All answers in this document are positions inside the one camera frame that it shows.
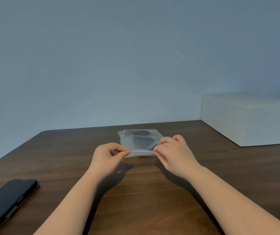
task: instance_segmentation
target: forearm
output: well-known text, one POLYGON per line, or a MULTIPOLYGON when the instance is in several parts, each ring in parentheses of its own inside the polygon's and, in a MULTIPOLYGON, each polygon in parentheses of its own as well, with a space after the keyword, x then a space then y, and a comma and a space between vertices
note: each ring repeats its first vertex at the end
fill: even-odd
POLYGON ((98 184, 88 170, 34 235, 82 235, 98 184))
POLYGON ((280 234, 280 221, 202 166, 188 173, 226 235, 280 234))

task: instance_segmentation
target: clear plastic bag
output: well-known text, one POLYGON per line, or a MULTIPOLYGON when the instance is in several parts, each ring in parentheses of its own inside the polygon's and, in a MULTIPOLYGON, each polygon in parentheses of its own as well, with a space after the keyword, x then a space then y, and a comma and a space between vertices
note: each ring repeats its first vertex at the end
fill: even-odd
POLYGON ((163 137, 156 129, 125 129, 118 134, 120 144, 131 150, 127 158, 154 155, 153 149, 163 137))

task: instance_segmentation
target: white box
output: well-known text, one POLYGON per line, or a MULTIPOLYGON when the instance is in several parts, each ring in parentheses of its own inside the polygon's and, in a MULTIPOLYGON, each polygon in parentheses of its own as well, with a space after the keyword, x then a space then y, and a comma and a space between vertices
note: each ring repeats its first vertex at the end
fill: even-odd
POLYGON ((201 120, 239 146, 280 143, 280 100, 248 93, 203 96, 201 120))

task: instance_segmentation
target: tabletop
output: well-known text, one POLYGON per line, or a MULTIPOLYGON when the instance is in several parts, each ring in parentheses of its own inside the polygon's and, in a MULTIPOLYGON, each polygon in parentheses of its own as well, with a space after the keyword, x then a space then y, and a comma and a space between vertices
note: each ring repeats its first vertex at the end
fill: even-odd
MULTIPOLYGON (((48 130, 0 159, 0 188, 35 178, 40 188, 0 228, 33 234, 88 169, 100 144, 117 131, 181 134, 198 162, 280 220, 280 144, 240 147, 202 121, 48 130)), ((194 188, 155 156, 125 158, 98 187, 84 234, 223 234, 194 188)))

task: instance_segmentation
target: blue-gray wall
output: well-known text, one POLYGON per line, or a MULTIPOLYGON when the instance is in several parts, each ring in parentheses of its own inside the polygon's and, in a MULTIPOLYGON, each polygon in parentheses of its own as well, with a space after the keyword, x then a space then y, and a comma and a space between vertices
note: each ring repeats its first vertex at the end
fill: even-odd
POLYGON ((280 0, 0 0, 0 157, 48 129, 280 98, 280 0))

